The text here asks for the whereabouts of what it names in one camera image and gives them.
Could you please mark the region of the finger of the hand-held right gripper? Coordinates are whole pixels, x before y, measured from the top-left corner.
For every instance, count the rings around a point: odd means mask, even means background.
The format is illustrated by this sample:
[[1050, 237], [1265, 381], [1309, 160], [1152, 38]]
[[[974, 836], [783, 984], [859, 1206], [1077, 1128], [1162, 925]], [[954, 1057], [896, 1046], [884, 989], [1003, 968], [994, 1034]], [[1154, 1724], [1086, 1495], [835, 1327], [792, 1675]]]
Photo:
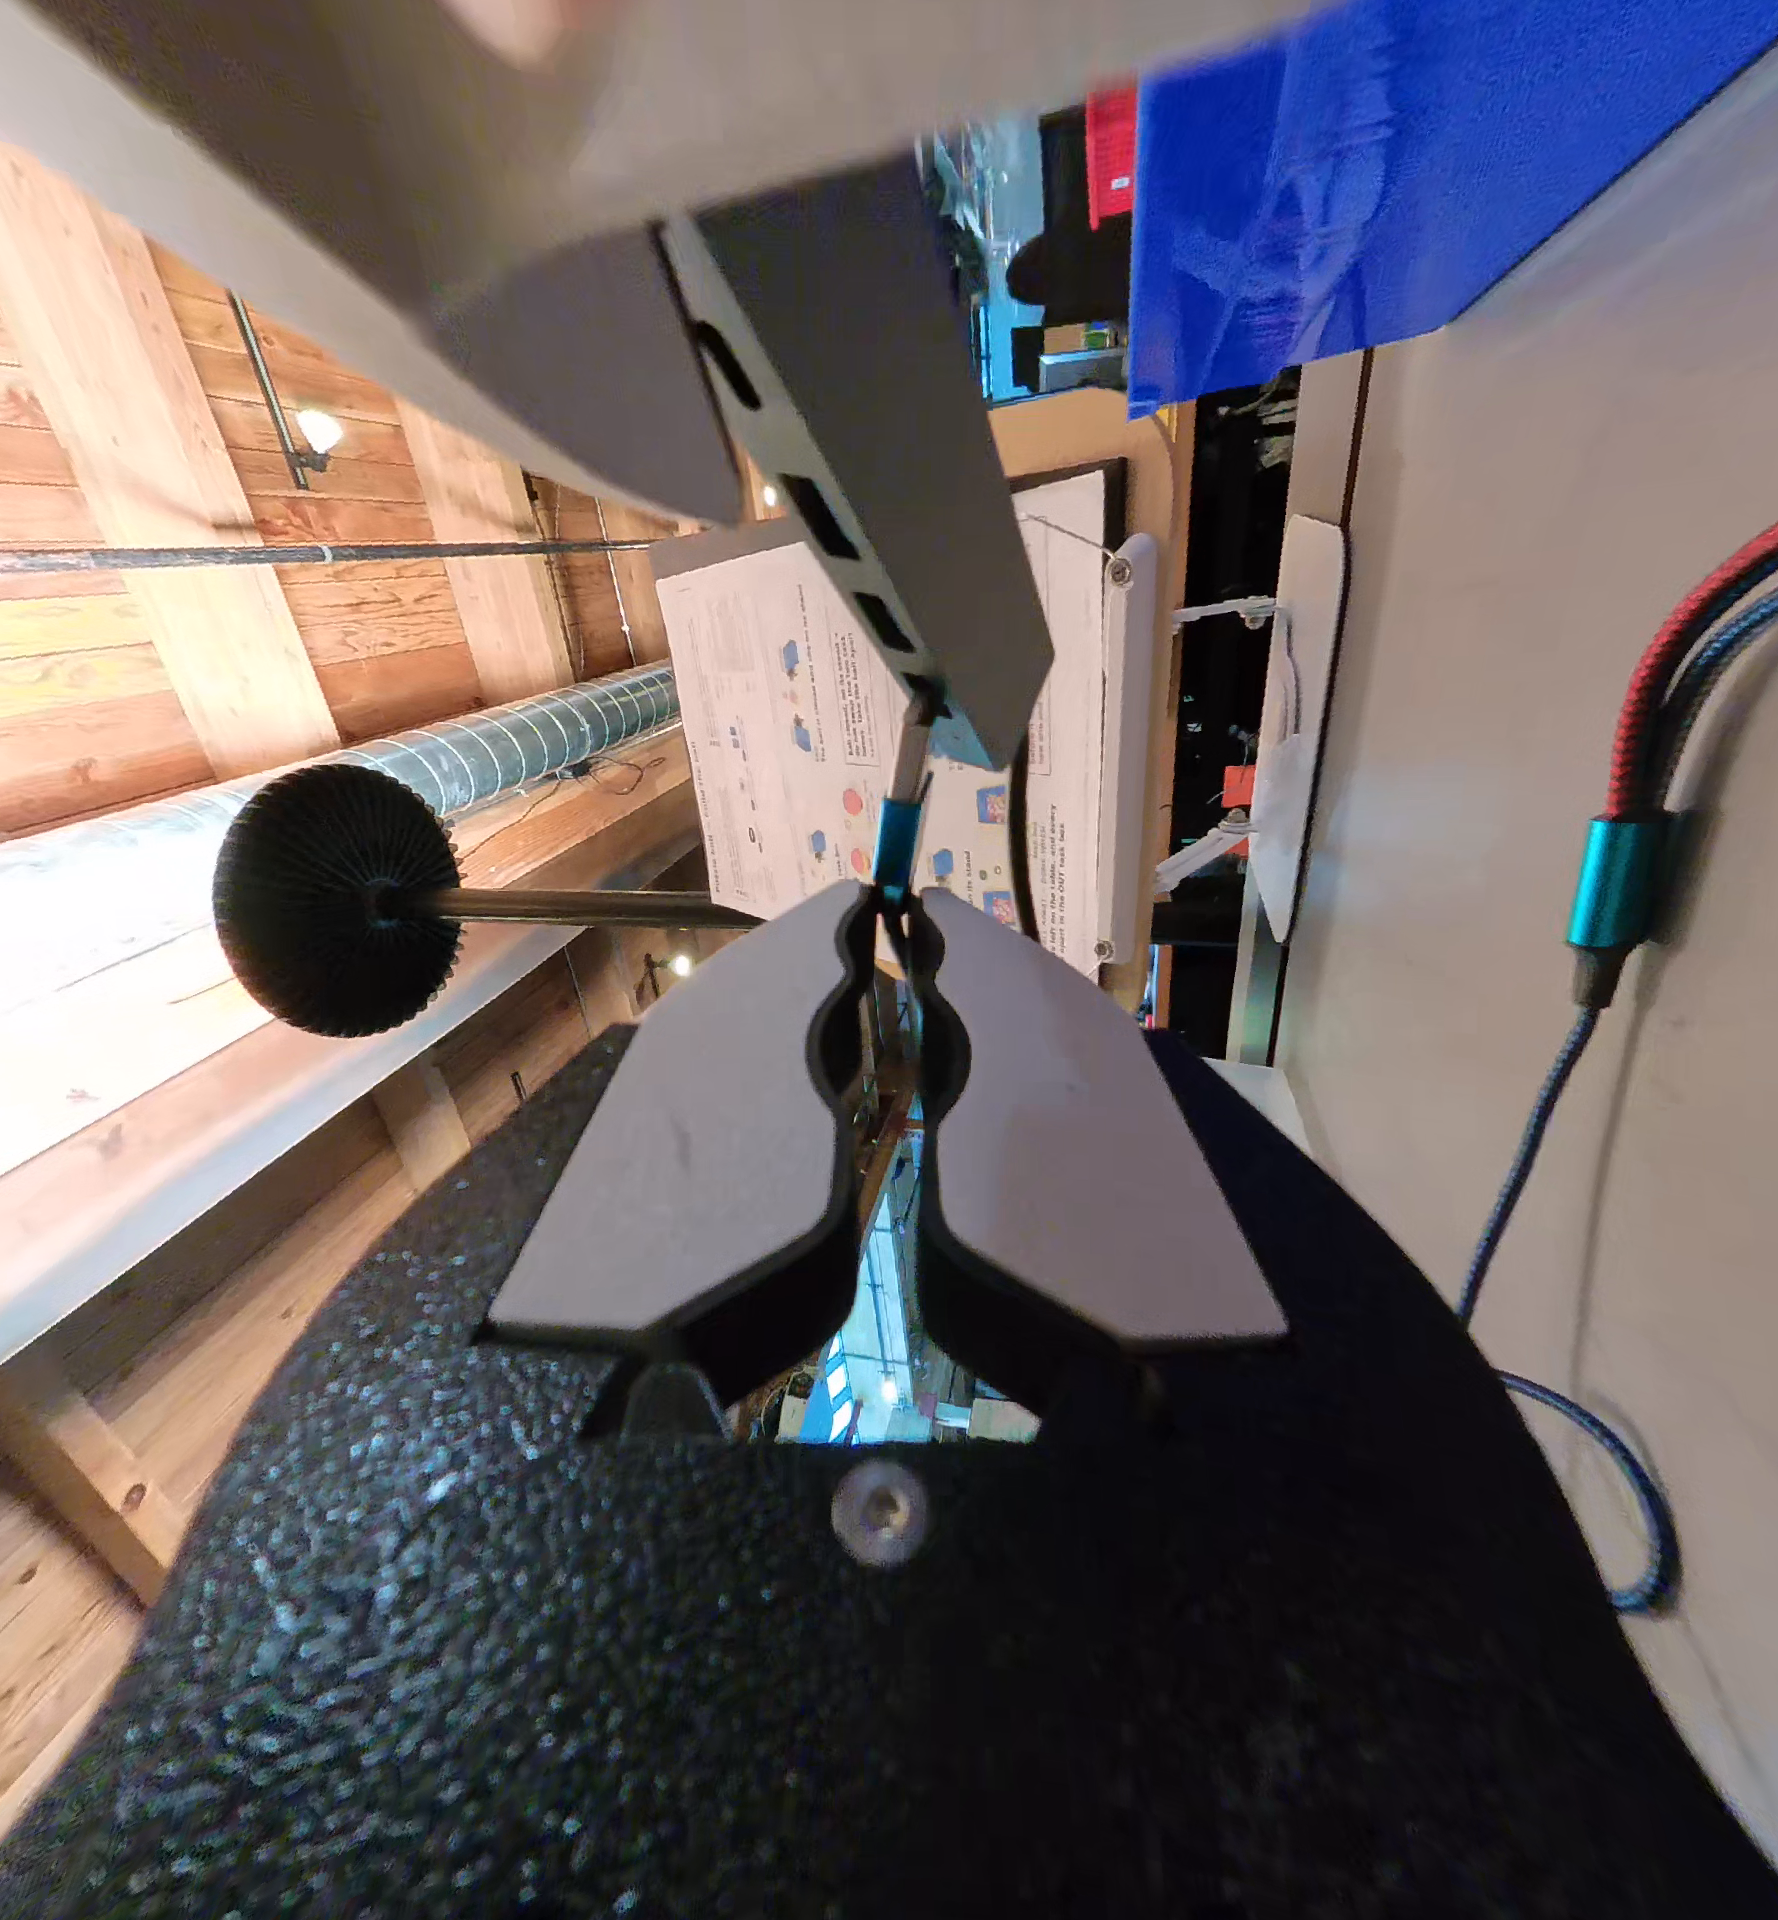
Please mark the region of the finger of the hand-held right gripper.
[[1317, 5], [620, 5], [574, 225], [625, 229], [1245, 52]]
[[0, 141], [509, 460], [728, 520], [663, 251], [571, 208], [614, 52], [521, 64], [458, 5], [0, 5]]

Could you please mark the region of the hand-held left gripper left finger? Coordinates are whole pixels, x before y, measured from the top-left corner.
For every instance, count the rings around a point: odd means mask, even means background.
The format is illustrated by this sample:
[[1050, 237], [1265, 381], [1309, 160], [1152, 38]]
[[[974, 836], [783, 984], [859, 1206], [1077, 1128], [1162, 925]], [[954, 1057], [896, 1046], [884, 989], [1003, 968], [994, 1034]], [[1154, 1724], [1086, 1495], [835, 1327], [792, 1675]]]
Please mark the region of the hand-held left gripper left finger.
[[859, 1279], [859, 1008], [876, 893], [839, 881], [723, 948], [627, 1041], [489, 1335], [682, 1362], [723, 1403], [843, 1331]]

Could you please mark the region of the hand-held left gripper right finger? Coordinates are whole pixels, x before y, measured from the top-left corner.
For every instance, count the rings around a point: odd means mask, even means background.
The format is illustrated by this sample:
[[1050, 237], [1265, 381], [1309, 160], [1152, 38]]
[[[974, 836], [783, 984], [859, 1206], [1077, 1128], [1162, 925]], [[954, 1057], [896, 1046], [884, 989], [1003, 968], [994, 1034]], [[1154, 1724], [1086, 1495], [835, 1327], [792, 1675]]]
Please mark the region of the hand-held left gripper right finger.
[[951, 893], [908, 904], [924, 1010], [917, 1294], [1000, 1397], [1138, 1389], [1272, 1348], [1288, 1311], [1152, 1044], [1097, 984]]

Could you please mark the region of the red plastic bin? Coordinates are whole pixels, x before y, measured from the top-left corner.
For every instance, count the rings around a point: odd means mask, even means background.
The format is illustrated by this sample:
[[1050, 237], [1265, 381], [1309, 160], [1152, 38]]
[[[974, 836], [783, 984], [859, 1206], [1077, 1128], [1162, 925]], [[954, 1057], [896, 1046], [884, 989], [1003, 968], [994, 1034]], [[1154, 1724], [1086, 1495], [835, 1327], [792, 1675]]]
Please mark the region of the red plastic bin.
[[1097, 87], [1083, 103], [1083, 179], [1096, 233], [1133, 215], [1138, 120], [1139, 86]]

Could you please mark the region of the black ceiling pipe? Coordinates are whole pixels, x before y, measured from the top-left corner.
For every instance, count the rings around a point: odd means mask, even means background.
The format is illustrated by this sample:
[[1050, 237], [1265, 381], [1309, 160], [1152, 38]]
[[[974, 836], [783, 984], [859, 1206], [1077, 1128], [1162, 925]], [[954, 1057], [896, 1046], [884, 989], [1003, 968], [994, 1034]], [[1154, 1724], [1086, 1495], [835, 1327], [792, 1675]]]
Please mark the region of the black ceiling pipe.
[[0, 547], [0, 578], [67, 578], [99, 574], [394, 564], [394, 563], [521, 563], [647, 554], [660, 542], [425, 542], [425, 543], [155, 543], [155, 547]]

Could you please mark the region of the white sheet ledge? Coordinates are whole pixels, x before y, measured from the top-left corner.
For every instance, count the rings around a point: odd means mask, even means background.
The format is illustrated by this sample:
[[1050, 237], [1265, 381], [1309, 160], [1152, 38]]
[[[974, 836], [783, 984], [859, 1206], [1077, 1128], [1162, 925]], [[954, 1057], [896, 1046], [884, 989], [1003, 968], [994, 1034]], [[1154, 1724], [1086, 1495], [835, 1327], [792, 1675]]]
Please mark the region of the white sheet ledge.
[[1146, 753], [1158, 713], [1162, 547], [1133, 535], [1101, 564], [1097, 961], [1138, 948]]

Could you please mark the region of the printed instruction sheet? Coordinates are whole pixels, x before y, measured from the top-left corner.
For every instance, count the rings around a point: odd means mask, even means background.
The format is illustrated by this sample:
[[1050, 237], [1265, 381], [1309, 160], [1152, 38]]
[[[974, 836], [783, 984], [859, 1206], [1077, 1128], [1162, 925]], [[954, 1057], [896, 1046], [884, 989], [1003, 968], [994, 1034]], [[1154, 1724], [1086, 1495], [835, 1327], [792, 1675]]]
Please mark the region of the printed instruction sheet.
[[[1029, 723], [1023, 828], [1040, 938], [1097, 976], [1097, 800], [1105, 753], [1105, 535], [1123, 465], [1013, 493], [1051, 672]], [[709, 897], [773, 921], [873, 878], [908, 693], [859, 637], [800, 536], [717, 536], [723, 560], [655, 578], [691, 760]]]

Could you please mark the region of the black ribbed round fixture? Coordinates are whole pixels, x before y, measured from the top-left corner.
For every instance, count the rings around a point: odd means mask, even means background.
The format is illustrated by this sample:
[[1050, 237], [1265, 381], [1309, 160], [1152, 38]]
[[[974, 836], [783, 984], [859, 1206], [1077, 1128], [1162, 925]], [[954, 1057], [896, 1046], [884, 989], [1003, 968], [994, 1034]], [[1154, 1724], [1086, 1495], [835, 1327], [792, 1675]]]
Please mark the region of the black ribbed round fixture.
[[460, 925], [419, 905], [460, 884], [445, 821], [369, 767], [264, 784], [218, 849], [218, 945], [271, 1018], [329, 1041], [419, 1022], [460, 958]]

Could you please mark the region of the blue plastic bin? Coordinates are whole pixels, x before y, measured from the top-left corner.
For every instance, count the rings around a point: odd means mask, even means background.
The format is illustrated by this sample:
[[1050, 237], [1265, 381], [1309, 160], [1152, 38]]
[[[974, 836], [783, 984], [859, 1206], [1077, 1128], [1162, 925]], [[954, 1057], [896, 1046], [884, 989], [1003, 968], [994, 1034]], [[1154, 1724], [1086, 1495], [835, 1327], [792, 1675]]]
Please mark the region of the blue plastic bin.
[[1778, 45], [1778, 5], [1328, 5], [1139, 81], [1127, 406], [1458, 319]]

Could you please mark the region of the ceiling track rail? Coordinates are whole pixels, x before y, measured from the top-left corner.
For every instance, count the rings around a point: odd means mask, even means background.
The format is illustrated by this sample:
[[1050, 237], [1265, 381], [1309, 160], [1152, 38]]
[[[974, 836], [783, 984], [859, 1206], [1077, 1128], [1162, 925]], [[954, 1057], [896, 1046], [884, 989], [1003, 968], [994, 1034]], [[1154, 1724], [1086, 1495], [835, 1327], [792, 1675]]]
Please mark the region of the ceiling track rail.
[[296, 444], [296, 427], [289, 422], [289, 412], [279, 398], [279, 388], [273, 388], [273, 371], [266, 367], [266, 350], [260, 344], [260, 334], [255, 334], [255, 325], [248, 316], [248, 307], [228, 288], [228, 309], [232, 309], [232, 319], [235, 319], [235, 329], [239, 329], [239, 342], [248, 354], [248, 367], [253, 367], [253, 381], [255, 381], [255, 390], [264, 398], [264, 406], [271, 413], [271, 425], [273, 425], [273, 437], [279, 437], [279, 449], [281, 449], [281, 460], [289, 468], [289, 477], [293, 477], [293, 489], [299, 493], [310, 493], [310, 475], [316, 471], [310, 465], [310, 446], [299, 446]]

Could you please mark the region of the silver ventilation duct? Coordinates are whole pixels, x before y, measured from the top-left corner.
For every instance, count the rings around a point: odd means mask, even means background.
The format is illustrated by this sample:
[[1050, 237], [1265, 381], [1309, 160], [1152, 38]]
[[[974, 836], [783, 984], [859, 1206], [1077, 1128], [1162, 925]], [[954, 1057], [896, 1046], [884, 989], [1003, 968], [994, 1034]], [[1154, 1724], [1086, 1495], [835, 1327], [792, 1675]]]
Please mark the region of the silver ventilation duct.
[[[614, 755], [682, 713], [670, 664], [620, 672], [563, 693], [406, 726], [322, 755], [412, 787], [458, 817], [521, 787]], [[273, 776], [198, 787], [64, 828], [0, 842], [0, 997], [6, 976], [99, 972], [192, 934], [210, 917], [226, 832]]]

